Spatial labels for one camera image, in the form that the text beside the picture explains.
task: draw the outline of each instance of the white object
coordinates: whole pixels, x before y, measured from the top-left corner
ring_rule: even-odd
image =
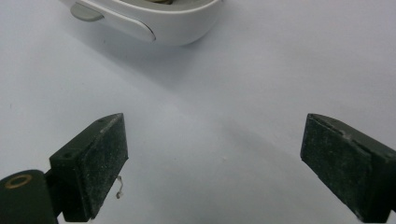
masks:
[[[222,0],[174,0],[171,5],[146,0],[77,0],[72,14],[99,21],[146,42],[186,45],[214,25]]]

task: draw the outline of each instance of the white plastic container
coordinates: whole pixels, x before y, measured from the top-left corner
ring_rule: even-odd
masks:
[[[205,35],[222,4],[223,0],[174,0],[171,5],[147,0],[67,2],[80,20],[102,22],[142,41],[172,46],[190,44]]]

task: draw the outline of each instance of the white surface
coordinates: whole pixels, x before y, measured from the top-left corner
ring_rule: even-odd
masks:
[[[359,223],[299,152],[309,112],[396,148],[395,2],[225,3],[203,39],[166,48],[55,0],[2,1],[0,176],[47,171],[123,112],[124,195],[92,223]]]

